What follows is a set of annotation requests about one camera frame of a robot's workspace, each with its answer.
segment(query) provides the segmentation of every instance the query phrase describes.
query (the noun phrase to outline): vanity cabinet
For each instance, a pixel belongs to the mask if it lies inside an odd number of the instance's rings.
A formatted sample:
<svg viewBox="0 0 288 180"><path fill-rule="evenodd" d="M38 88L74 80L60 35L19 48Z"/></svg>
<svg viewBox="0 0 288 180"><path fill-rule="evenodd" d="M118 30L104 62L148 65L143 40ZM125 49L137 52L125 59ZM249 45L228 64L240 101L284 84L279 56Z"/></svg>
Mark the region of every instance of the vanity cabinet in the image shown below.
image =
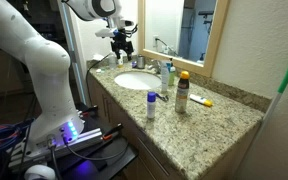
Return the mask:
<svg viewBox="0 0 288 180"><path fill-rule="evenodd" d="M98 105L98 115L102 121L112 126L122 123L122 134L128 142L139 150L139 156L124 169L128 180L179 180L184 179L174 169L169 160L151 142L145 132L139 128L128 114L118 105L103 86L93 77L89 78L91 99L93 104ZM257 124L248 132L240 142L236 143L224 157L209 169L199 179L217 180L233 179L247 148L249 147L260 124Z"/></svg>

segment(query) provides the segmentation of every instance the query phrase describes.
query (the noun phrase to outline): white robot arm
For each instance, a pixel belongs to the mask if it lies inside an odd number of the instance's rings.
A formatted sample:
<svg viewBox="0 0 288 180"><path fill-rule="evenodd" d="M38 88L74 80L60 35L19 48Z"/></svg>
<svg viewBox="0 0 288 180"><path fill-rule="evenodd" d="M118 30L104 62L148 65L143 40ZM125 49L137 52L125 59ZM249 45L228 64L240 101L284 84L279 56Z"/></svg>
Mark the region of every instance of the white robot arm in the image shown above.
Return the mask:
<svg viewBox="0 0 288 180"><path fill-rule="evenodd" d="M119 0L63 2L83 20L102 17L120 20ZM123 29L121 23L116 24L118 30ZM0 48L26 64L42 108L42 114L31 125L25 154L33 157L45 151L48 135L55 136L57 146L63 145L62 134L70 141L77 139L84 125L76 113L69 86L68 53L60 45L44 39L6 0L0 0Z"/></svg>

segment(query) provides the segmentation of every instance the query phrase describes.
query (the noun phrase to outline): small bottle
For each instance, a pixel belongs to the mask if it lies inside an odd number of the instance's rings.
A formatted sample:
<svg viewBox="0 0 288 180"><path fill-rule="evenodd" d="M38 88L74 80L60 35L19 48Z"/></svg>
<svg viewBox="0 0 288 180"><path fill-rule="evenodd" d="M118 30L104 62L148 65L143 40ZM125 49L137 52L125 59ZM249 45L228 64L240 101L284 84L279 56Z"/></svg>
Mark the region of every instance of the small bottle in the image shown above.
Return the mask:
<svg viewBox="0 0 288 180"><path fill-rule="evenodd" d="M123 54L122 51L120 51L120 59L117 60L117 67L122 68L123 67Z"/></svg>
<svg viewBox="0 0 288 180"><path fill-rule="evenodd" d="M190 75L187 71L181 72L181 77L177 86L176 100L175 100L175 111L178 113L185 113L188 90L190 87L189 79Z"/></svg>
<svg viewBox="0 0 288 180"><path fill-rule="evenodd" d="M148 92L147 93L147 118L154 119L155 118L155 102L156 101L156 93Z"/></svg>
<svg viewBox="0 0 288 180"><path fill-rule="evenodd" d="M110 55L108 56L108 64L110 69L116 68L116 55L111 51Z"/></svg>
<svg viewBox="0 0 288 180"><path fill-rule="evenodd" d="M169 79L168 79L168 85L169 86L173 86L174 85L174 76L175 76L175 67L174 66L172 66L171 68L170 68L170 77L169 77Z"/></svg>

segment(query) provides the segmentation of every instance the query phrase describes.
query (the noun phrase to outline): bottle cap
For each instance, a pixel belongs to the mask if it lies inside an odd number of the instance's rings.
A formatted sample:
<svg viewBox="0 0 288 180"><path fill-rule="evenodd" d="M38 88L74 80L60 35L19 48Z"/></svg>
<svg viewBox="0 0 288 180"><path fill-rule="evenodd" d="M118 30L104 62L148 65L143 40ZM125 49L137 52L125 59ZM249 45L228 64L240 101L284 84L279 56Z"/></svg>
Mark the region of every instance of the bottle cap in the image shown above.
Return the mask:
<svg viewBox="0 0 288 180"><path fill-rule="evenodd" d="M155 102L156 101L156 93L155 92L148 92L147 93L147 101L148 102Z"/></svg>
<svg viewBox="0 0 288 180"><path fill-rule="evenodd" d="M181 79L189 79L190 74L187 71L182 71L181 72Z"/></svg>

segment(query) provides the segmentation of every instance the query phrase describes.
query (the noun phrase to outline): metal stand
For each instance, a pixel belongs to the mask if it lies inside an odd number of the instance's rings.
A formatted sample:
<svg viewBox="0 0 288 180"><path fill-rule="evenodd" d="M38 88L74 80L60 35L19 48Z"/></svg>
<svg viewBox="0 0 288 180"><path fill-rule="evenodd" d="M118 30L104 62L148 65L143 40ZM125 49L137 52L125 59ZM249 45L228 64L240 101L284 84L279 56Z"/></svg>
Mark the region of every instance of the metal stand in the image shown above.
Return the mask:
<svg viewBox="0 0 288 180"><path fill-rule="evenodd" d="M97 128L95 130L80 134L78 139L70 143L69 146L74 151L78 151L78 150L81 150L86 147L102 142L101 137L102 137L102 132L100 128ZM22 153L23 152L21 148L21 143L19 143L16 145L12 153L11 162L8 165L13 173L16 173L19 169L19 166L21 164ZM65 147L65 145L63 145L63 146L56 147L55 154L56 154L56 158L59 158L67 154L70 154L70 151ZM27 169L36 164L44 164L50 160L51 160L50 151L48 149L45 149L40 154L34 157L25 156L23 163L22 163L22 169Z"/></svg>

